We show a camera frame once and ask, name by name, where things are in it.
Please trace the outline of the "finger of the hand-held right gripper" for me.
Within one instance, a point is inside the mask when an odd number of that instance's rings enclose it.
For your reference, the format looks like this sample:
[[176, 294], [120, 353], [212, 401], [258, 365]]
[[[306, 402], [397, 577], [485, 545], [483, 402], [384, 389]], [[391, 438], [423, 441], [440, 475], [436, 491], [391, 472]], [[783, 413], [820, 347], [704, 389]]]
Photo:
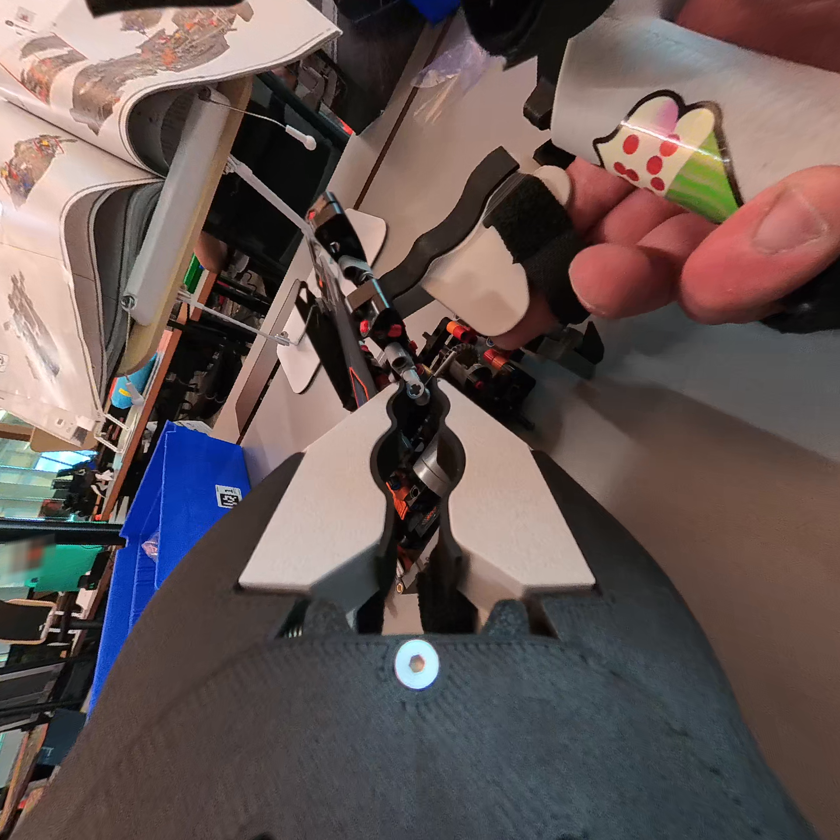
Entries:
[[455, 207], [414, 241], [396, 267], [380, 277], [380, 286], [396, 309], [420, 309], [432, 300], [421, 285], [431, 265], [466, 241], [480, 224], [491, 198], [519, 171], [519, 166], [505, 148], [496, 148], [478, 163]]

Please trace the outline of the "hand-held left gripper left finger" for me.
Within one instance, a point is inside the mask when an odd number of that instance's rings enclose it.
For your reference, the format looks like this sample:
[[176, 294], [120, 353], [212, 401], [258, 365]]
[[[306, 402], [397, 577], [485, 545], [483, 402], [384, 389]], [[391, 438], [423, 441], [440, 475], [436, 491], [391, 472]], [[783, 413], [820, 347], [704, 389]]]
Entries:
[[372, 458], [397, 393], [390, 384], [308, 446], [239, 577], [244, 590], [324, 601], [367, 601], [379, 590], [387, 504]]

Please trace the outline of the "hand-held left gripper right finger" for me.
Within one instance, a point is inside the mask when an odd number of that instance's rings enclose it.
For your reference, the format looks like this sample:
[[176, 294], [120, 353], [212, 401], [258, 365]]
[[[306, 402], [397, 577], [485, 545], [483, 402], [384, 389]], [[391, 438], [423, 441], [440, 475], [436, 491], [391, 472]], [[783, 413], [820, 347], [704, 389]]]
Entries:
[[465, 454], [448, 498], [449, 528], [465, 560], [459, 589], [476, 607], [589, 591], [595, 577], [531, 448], [452, 385], [444, 418]]

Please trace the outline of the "black lego sub-assembly red pins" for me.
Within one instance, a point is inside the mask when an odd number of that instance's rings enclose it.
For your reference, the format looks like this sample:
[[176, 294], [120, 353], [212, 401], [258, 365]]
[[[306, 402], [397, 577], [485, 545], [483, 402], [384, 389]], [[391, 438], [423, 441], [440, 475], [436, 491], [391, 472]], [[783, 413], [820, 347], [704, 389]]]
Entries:
[[590, 380], [603, 361], [605, 345], [592, 321], [584, 329], [564, 326], [538, 336], [517, 350], [503, 350], [462, 321], [442, 318], [423, 333], [418, 359], [423, 371], [451, 384], [499, 422], [531, 432], [526, 404], [537, 380], [525, 370], [525, 359], [550, 361]]

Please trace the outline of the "large lego vehicle model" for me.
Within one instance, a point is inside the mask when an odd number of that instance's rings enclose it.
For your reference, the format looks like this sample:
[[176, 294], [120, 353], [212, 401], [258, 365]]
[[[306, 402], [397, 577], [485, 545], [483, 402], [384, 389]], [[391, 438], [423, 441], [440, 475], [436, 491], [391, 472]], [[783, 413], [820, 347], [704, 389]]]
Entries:
[[330, 349], [340, 358], [339, 381], [350, 390], [345, 405], [354, 413], [390, 384], [398, 387], [387, 407], [392, 429], [374, 446], [372, 458], [387, 504], [375, 555], [378, 591], [396, 569], [399, 547], [413, 548], [430, 531], [437, 534], [437, 559], [427, 574], [436, 581], [437, 596], [451, 596], [465, 576], [466, 561], [449, 528], [448, 498], [463, 473], [465, 454], [445, 427], [448, 400], [433, 376], [419, 371], [403, 317], [382, 290], [338, 198], [324, 192], [306, 219], [341, 269], [336, 292], [325, 274], [315, 273], [321, 291], [316, 303], [322, 321], [332, 325]]

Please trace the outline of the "open lego instruction booklet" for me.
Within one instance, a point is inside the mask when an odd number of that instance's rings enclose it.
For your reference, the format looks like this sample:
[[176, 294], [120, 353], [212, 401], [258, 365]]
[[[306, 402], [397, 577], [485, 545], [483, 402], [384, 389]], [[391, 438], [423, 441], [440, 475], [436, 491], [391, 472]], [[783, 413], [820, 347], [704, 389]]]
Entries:
[[123, 295], [196, 89], [297, 63], [323, 2], [2, 2], [2, 409], [69, 448], [106, 417]]

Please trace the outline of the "person's right hand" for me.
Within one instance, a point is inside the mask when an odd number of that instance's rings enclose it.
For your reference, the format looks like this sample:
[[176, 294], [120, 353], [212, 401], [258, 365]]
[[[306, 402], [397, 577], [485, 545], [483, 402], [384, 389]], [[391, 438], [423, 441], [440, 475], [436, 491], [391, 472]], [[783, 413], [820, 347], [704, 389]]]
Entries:
[[[838, 1], [692, 1], [676, 21], [720, 41], [838, 72]], [[787, 176], [719, 226], [587, 161], [575, 159], [566, 171], [568, 213], [587, 243], [570, 264], [570, 284], [602, 319], [677, 302], [702, 324], [760, 321], [838, 259], [835, 166]]]

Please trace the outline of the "plain blue plastic bin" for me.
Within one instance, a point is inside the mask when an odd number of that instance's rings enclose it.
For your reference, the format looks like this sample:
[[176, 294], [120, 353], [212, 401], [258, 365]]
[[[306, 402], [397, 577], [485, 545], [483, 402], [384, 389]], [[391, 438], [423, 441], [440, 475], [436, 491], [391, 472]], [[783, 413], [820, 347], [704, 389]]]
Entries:
[[158, 508], [148, 510], [143, 524], [140, 524], [138, 518], [127, 518], [125, 522], [123, 531], [127, 542], [115, 556], [88, 713], [92, 713], [98, 704], [104, 684], [126, 639], [159, 588], [156, 580], [157, 560], [147, 554], [143, 546], [149, 539], [160, 534], [160, 522], [161, 513]]

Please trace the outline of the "cyan bottle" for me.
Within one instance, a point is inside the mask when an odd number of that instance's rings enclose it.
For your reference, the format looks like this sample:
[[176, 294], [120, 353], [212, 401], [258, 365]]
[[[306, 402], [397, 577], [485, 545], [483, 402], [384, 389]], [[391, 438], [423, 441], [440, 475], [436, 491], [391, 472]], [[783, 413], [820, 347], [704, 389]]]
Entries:
[[145, 402], [145, 391], [157, 365], [157, 353], [149, 362], [137, 371], [122, 375], [114, 382], [111, 392], [111, 405], [119, 410], [129, 410]]

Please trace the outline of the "black metal pole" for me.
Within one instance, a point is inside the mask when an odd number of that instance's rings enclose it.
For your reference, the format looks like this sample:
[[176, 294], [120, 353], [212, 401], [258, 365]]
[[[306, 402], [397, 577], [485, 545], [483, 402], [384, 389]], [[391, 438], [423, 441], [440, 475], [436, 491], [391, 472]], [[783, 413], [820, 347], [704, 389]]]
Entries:
[[1, 541], [25, 539], [51, 541], [62, 545], [100, 545], [122, 548], [126, 540], [121, 526], [102, 522], [34, 521], [1, 519]]

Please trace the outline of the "teal container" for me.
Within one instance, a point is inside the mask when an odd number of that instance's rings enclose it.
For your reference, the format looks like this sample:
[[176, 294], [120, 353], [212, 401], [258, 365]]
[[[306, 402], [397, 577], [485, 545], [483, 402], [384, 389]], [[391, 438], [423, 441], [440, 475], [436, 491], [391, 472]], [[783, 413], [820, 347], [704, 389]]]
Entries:
[[77, 592], [79, 580], [87, 575], [102, 547], [98, 545], [55, 545], [45, 553], [37, 580], [29, 584], [36, 592]]

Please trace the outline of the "white book stand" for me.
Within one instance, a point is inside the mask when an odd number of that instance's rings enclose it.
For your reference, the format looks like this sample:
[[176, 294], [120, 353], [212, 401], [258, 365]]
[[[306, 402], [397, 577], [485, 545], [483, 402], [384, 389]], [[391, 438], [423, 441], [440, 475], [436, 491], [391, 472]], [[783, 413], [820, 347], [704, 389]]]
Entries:
[[295, 213], [232, 155], [237, 132], [235, 115], [243, 116], [245, 111], [234, 108], [221, 91], [207, 85], [196, 89], [181, 141], [122, 298], [129, 331], [116, 375], [128, 375], [145, 365], [155, 352], [177, 301], [201, 307], [185, 291], [183, 278], [223, 175], [236, 175], [292, 222], [303, 235], [315, 271], [326, 275], [332, 291], [340, 288], [339, 262], [316, 239], [313, 222]]

